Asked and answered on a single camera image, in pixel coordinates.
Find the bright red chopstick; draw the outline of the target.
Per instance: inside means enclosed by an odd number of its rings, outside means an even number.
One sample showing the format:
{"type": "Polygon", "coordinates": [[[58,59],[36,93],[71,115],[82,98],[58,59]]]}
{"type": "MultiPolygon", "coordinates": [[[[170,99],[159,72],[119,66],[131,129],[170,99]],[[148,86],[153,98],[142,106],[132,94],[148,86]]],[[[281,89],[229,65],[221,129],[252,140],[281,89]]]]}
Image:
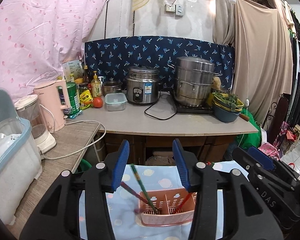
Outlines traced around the bright red chopstick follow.
{"type": "Polygon", "coordinates": [[[192,196],[192,193],[188,193],[187,195],[186,195],[186,197],[183,199],[183,201],[178,205],[178,207],[173,211],[173,215],[174,214],[176,214],[176,213],[178,213],[181,209],[182,209],[182,207],[184,206],[184,204],[190,199],[190,197],[192,196]]]}

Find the dark red chopstick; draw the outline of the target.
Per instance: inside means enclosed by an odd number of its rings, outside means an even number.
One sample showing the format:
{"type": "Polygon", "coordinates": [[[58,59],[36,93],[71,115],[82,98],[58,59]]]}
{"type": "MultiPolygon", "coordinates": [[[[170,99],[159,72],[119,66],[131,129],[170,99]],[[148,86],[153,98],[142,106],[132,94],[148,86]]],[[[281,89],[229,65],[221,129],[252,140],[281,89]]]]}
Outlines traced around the dark red chopstick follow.
{"type": "Polygon", "coordinates": [[[141,197],[136,191],[134,191],[131,187],[129,187],[124,181],[120,183],[120,186],[123,187],[126,191],[128,191],[130,194],[138,198],[140,201],[144,202],[145,204],[148,204],[148,200],[141,197]]]}

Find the green chopstick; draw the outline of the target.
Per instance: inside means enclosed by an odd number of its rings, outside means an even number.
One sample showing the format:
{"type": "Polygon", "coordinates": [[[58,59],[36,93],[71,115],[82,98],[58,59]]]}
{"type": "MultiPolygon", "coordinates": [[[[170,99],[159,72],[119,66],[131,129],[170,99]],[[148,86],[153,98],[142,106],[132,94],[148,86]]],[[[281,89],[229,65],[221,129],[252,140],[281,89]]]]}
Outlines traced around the green chopstick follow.
{"type": "Polygon", "coordinates": [[[159,212],[158,212],[157,208],[154,206],[153,202],[151,201],[151,198],[149,197],[149,195],[148,195],[148,193],[147,193],[147,191],[145,189],[145,186],[144,186],[144,184],[143,184],[143,182],[142,182],[142,180],[141,180],[141,178],[140,178],[140,176],[138,174],[138,171],[137,171],[135,165],[131,164],[130,166],[131,166],[132,172],[134,174],[134,177],[136,178],[136,181],[138,182],[138,184],[139,184],[139,186],[140,186],[143,194],[145,195],[146,199],[148,200],[149,206],[152,208],[152,210],[154,211],[154,213],[156,215],[158,215],[159,212]]]}

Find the pink plastic utensil basket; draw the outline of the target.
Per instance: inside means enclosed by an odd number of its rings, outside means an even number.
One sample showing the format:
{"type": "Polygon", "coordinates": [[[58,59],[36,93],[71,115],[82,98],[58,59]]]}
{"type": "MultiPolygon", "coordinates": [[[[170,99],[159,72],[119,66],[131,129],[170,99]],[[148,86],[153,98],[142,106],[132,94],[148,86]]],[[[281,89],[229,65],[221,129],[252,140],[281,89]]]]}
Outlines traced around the pink plastic utensil basket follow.
{"type": "Polygon", "coordinates": [[[178,213],[172,214],[187,194],[188,192],[183,187],[178,189],[149,191],[148,195],[159,214],[156,215],[148,204],[139,201],[141,224],[150,227],[167,227],[191,222],[196,206],[196,193],[192,193],[190,199],[178,213]]]}

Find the green plastic bag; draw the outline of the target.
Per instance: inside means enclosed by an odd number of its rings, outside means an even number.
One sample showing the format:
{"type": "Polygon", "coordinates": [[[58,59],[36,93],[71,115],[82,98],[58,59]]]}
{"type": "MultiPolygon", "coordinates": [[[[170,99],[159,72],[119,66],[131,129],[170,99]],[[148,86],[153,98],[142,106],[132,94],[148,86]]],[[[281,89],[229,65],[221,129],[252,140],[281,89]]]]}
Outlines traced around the green plastic bag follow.
{"type": "Polygon", "coordinates": [[[261,128],[255,121],[253,115],[246,108],[243,108],[241,113],[249,118],[249,121],[245,122],[249,125],[249,131],[237,135],[235,141],[240,148],[245,150],[251,146],[258,148],[261,145],[261,128]]]}

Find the black induction cooker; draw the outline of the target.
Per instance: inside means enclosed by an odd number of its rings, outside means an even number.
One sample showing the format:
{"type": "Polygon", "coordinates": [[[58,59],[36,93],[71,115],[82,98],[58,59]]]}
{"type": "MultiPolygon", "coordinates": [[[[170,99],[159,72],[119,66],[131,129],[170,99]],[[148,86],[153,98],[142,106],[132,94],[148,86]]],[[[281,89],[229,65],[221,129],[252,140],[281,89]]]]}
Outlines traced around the black induction cooker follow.
{"type": "Polygon", "coordinates": [[[172,97],[172,100],[174,102],[176,112],[178,114],[200,114],[200,115],[204,115],[204,114],[211,115],[211,114],[213,114],[212,107],[210,107],[207,104],[205,104],[203,106],[200,106],[200,107],[189,107],[189,106],[184,106],[181,103],[179,103],[175,99],[173,94],[171,94],[171,97],[172,97]]]}

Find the red tomato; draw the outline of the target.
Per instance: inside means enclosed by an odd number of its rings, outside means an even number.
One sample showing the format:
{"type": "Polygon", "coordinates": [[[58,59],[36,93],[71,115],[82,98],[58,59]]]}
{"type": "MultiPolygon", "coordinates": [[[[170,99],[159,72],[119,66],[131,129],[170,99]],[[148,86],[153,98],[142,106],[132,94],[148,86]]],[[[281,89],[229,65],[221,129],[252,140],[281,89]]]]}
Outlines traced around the red tomato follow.
{"type": "Polygon", "coordinates": [[[101,97],[95,97],[93,99],[93,106],[95,108],[102,108],[103,107],[103,100],[101,97]]]}

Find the blue basin with greens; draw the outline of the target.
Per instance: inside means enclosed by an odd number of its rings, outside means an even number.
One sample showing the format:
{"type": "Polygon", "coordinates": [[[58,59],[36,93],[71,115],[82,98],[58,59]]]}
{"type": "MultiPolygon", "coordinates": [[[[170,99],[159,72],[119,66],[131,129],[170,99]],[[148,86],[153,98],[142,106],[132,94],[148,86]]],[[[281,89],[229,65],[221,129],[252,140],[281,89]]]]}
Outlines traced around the blue basin with greens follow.
{"type": "Polygon", "coordinates": [[[244,103],[235,94],[213,92],[212,108],[214,116],[221,122],[234,122],[241,113],[244,103]]]}

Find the clear food container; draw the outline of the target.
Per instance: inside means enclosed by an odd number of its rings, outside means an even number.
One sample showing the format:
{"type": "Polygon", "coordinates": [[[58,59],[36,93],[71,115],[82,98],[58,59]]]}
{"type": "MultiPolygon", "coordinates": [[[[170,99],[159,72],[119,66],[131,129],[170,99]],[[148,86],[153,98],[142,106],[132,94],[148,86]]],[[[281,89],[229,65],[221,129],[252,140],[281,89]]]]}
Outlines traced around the clear food container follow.
{"type": "Polygon", "coordinates": [[[123,93],[109,93],[105,96],[104,102],[107,111],[122,111],[126,108],[127,98],[123,93]]]}

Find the yellow snack packet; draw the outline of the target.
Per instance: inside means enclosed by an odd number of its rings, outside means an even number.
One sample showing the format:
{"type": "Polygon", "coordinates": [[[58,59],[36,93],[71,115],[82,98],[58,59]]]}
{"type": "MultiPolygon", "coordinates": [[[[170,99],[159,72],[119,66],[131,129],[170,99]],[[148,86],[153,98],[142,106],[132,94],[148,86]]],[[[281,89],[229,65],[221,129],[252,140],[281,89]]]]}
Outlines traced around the yellow snack packet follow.
{"type": "Polygon", "coordinates": [[[81,110],[90,107],[93,104],[93,97],[91,96],[90,90],[85,90],[79,96],[81,110]]]}

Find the small steel pot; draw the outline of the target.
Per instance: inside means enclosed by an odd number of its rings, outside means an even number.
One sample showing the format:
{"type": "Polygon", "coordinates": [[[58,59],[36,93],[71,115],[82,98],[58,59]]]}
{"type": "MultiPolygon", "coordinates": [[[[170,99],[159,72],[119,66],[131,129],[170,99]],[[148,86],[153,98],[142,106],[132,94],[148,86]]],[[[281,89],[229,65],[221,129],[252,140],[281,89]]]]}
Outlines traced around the small steel pot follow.
{"type": "Polygon", "coordinates": [[[115,81],[112,77],[109,81],[106,81],[102,85],[102,94],[106,96],[107,94],[121,93],[122,92],[122,82],[115,81]]]}

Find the pink electric kettle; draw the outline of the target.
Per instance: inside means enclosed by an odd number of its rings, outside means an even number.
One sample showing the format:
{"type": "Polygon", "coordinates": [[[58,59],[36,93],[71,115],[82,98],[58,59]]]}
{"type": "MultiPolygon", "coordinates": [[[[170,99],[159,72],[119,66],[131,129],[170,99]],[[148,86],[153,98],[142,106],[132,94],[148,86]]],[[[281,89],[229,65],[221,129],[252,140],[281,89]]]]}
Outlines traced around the pink electric kettle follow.
{"type": "Polygon", "coordinates": [[[65,80],[48,81],[33,89],[38,95],[47,129],[54,133],[65,126],[64,109],[71,107],[65,80]]]}

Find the stainless steel steamer pot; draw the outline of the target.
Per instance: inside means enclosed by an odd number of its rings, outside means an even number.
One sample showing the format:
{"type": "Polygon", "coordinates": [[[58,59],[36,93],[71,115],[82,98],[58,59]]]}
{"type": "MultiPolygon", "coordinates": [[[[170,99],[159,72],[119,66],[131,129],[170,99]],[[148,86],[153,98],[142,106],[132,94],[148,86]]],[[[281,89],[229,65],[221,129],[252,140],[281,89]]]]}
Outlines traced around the stainless steel steamer pot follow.
{"type": "Polygon", "coordinates": [[[174,97],[184,106],[200,107],[208,98],[215,64],[194,56],[183,56],[169,64],[174,72],[174,97]]]}

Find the white soy milk maker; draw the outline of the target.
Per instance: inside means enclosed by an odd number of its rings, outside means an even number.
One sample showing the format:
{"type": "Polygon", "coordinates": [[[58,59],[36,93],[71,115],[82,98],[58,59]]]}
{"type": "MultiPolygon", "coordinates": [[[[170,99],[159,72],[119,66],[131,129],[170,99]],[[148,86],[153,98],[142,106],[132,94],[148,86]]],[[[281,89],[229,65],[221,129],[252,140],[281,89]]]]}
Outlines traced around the white soy milk maker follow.
{"type": "Polygon", "coordinates": [[[38,95],[27,95],[15,102],[14,107],[19,117],[29,120],[32,136],[41,154],[45,154],[56,146],[55,138],[46,127],[38,95]]]}

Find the pink dotted curtain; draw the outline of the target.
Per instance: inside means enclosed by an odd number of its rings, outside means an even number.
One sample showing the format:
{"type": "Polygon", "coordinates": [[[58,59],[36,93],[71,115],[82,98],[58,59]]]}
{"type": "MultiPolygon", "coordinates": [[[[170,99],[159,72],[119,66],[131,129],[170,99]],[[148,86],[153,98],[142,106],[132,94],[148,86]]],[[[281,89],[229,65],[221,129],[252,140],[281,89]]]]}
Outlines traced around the pink dotted curtain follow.
{"type": "Polygon", "coordinates": [[[0,88],[17,101],[80,59],[107,0],[3,0],[0,88]]]}

